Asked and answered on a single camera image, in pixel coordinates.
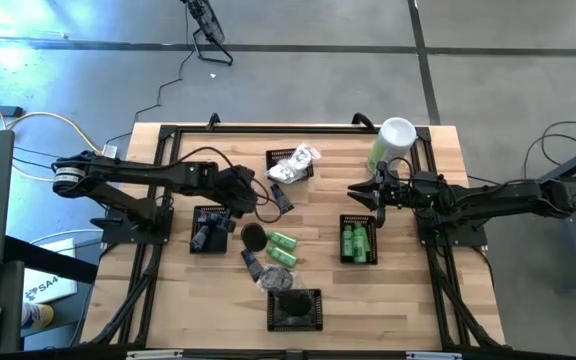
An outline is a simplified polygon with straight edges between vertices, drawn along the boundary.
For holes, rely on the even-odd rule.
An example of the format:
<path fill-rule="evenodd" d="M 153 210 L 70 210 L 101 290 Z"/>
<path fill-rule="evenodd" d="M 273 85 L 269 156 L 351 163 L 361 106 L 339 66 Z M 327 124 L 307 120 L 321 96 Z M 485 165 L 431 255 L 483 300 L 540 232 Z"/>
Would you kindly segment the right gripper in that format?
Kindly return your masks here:
<path fill-rule="evenodd" d="M 358 201 L 369 210 L 376 210 L 376 227 L 382 228 L 386 220 L 386 207 L 398 209 L 414 207 L 412 187 L 402 183 L 393 175 L 388 164 L 380 161 L 376 166 L 376 175 L 370 180 L 348 186 L 352 199 Z"/>

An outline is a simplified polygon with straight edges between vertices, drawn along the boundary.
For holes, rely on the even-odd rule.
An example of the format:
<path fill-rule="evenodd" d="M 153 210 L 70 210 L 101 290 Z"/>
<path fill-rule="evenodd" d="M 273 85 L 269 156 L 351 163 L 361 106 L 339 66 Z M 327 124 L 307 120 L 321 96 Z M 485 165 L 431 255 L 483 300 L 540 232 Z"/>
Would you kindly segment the clear bag with white contents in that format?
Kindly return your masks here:
<path fill-rule="evenodd" d="M 287 163 L 295 171 L 306 170 L 321 154 L 307 143 L 301 143 L 292 153 Z"/>
<path fill-rule="evenodd" d="M 266 176 L 273 181 L 291 184 L 303 176 L 303 170 L 290 159 L 281 159 L 266 171 Z"/>

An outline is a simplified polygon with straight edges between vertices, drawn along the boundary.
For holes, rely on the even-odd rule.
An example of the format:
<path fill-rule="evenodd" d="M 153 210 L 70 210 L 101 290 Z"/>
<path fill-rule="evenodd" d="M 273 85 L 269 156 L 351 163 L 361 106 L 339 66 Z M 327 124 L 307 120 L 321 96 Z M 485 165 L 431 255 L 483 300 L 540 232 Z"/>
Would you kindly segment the black round disc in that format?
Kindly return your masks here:
<path fill-rule="evenodd" d="M 264 228 L 258 223 L 244 225 L 241 229 L 240 237 L 246 249 L 251 252 L 264 250 L 268 242 Z"/>

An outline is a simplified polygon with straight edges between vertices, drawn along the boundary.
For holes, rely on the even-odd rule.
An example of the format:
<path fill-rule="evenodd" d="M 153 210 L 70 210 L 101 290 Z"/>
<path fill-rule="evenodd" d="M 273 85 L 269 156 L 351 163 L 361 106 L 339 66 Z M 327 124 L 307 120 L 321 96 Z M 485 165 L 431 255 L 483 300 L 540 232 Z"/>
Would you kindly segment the white green wipes canister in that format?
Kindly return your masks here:
<path fill-rule="evenodd" d="M 388 163 L 396 157 L 405 157 L 416 139 L 416 128 L 407 119 L 400 117 L 386 119 L 381 124 L 368 155 L 368 171 L 375 174 L 378 162 Z"/>

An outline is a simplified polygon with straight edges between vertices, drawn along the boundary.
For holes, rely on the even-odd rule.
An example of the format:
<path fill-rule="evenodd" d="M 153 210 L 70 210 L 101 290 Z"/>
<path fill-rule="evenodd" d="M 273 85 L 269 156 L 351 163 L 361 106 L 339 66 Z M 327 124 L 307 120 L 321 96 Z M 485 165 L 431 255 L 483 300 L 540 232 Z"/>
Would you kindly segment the black floor fan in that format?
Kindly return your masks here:
<path fill-rule="evenodd" d="M 189 14 L 198 24 L 198 29 L 195 30 L 192 34 L 193 45 L 195 51 L 197 52 L 198 58 L 206 62 L 232 66 L 234 58 L 222 46 L 226 37 L 220 25 L 220 22 L 217 18 L 217 15 L 215 14 L 214 9 L 212 8 L 210 0 L 180 0 L 180 1 L 184 4 L 185 9 L 189 12 Z M 205 40 L 209 44 L 215 46 L 219 51 L 221 51 L 227 57 L 227 60 L 205 57 L 199 48 L 197 40 L 199 34 L 203 34 Z"/>

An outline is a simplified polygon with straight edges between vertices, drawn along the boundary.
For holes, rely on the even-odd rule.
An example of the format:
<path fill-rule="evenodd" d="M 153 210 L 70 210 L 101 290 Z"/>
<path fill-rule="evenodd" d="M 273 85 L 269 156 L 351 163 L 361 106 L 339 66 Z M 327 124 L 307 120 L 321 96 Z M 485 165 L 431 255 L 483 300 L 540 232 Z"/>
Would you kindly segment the black side desk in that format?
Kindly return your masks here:
<path fill-rule="evenodd" d="M 93 282 L 97 273 L 94 264 L 6 236 L 0 262 L 0 306 L 3 308 L 0 353 L 21 349 L 22 292 L 26 269 L 88 284 Z"/>

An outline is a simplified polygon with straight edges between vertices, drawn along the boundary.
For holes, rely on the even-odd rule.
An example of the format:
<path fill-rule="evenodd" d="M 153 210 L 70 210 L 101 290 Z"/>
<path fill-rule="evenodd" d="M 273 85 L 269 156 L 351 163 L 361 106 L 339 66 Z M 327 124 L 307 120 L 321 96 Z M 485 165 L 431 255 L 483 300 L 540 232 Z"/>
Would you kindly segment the white cardboard box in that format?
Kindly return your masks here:
<path fill-rule="evenodd" d="M 74 257 L 74 239 L 43 244 L 42 248 L 59 254 Z M 26 269 L 24 271 L 24 287 L 22 301 L 30 304 L 46 304 L 60 298 L 74 295 L 78 290 L 77 282 L 57 275 Z"/>

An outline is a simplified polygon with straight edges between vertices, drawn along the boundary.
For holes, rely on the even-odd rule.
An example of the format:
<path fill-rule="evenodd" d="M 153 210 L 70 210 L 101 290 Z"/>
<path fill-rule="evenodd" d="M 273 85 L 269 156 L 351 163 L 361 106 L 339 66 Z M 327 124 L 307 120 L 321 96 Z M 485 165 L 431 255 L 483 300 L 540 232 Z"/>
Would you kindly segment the white yellow bottle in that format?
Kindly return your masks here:
<path fill-rule="evenodd" d="M 22 305 L 22 329 L 44 329 L 52 323 L 54 309 L 46 304 L 24 303 Z"/>

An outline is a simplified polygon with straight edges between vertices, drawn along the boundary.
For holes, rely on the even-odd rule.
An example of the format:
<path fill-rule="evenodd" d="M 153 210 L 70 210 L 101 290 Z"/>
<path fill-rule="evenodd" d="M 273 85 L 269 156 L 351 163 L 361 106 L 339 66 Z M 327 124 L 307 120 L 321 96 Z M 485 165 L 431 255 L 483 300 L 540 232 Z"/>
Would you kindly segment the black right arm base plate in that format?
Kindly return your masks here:
<path fill-rule="evenodd" d="M 419 240 L 423 246 L 481 247 L 487 245 L 487 220 L 463 220 L 441 215 L 434 209 L 413 211 Z"/>

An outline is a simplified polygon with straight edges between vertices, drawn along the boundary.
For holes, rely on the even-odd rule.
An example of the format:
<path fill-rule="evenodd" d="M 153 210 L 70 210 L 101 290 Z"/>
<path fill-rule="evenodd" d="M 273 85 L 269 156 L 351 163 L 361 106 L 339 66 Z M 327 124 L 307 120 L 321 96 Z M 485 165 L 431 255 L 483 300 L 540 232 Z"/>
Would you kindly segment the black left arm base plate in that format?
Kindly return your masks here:
<path fill-rule="evenodd" d="M 91 223 L 103 230 L 102 241 L 107 244 L 164 245 L 170 239 L 173 207 L 159 206 L 153 224 L 130 220 L 127 213 L 110 209 L 105 218 Z"/>

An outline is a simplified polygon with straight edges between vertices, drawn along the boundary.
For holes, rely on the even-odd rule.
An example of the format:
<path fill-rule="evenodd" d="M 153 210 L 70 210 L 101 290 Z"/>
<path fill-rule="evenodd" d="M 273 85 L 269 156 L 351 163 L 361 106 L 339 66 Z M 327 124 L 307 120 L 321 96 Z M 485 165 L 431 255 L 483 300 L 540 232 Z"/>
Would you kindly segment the white frame bracket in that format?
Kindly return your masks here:
<path fill-rule="evenodd" d="M 181 349 L 157 349 L 130 351 L 125 360 L 180 360 L 184 357 Z"/>
<path fill-rule="evenodd" d="M 460 353 L 431 352 L 431 351 L 407 351 L 406 360 L 463 360 Z"/>

